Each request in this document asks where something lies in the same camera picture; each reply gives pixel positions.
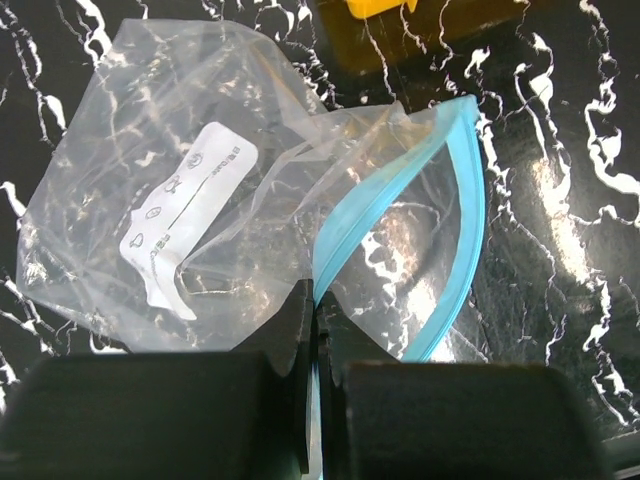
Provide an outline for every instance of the black clamp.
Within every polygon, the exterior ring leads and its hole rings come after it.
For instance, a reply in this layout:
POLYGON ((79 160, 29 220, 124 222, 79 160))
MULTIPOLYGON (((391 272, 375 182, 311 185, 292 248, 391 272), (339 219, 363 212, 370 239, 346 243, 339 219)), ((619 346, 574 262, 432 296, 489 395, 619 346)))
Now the black clamp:
POLYGON ((400 363, 304 280, 230 352, 39 364, 0 426, 0 479, 298 479, 314 371, 325 480, 613 478, 561 374, 400 363))

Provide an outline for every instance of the countertop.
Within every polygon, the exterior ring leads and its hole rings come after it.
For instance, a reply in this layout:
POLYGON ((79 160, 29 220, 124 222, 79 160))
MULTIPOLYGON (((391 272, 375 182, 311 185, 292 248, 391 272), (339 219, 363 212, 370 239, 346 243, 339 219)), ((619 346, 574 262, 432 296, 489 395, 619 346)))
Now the countertop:
POLYGON ((273 38, 329 108, 478 98, 487 230, 470 300, 434 359, 550 365, 603 438, 635 432, 639 7, 477 3, 425 0, 364 22, 333 0, 1 0, 0 409, 40 357, 125 351, 14 283, 20 217, 122 19, 224 18, 273 38))

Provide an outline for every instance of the paper label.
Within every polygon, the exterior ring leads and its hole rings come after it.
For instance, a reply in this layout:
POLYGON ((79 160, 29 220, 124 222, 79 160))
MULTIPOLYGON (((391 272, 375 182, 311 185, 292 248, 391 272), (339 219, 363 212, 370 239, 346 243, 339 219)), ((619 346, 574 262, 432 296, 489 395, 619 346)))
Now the paper label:
POLYGON ((175 173, 131 212, 120 254, 142 276, 149 305, 196 319, 176 288, 176 268, 257 160, 255 145, 218 122, 209 123, 175 173))

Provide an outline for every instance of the blue ziplock seal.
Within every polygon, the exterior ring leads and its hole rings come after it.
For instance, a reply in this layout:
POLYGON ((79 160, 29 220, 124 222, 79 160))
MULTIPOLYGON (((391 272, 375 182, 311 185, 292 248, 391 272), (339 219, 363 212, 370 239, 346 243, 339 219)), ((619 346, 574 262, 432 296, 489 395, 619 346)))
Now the blue ziplock seal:
POLYGON ((484 181, 474 126, 478 115, 475 97, 457 98, 435 108, 431 134, 354 187, 327 217, 313 249, 313 297, 317 305, 366 234, 447 143, 460 201, 458 248, 438 305, 407 349, 405 361, 427 360, 451 327, 471 287, 484 234, 484 181))

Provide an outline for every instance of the ziplock bag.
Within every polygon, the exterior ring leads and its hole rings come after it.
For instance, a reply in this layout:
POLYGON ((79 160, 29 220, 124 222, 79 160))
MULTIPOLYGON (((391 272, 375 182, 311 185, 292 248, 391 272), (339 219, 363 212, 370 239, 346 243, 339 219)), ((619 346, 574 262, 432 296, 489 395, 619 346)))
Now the ziplock bag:
POLYGON ((19 288, 134 351, 212 350, 313 275, 396 356, 428 355, 479 254, 475 115, 327 112, 253 30, 125 20, 23 218, 19 288))

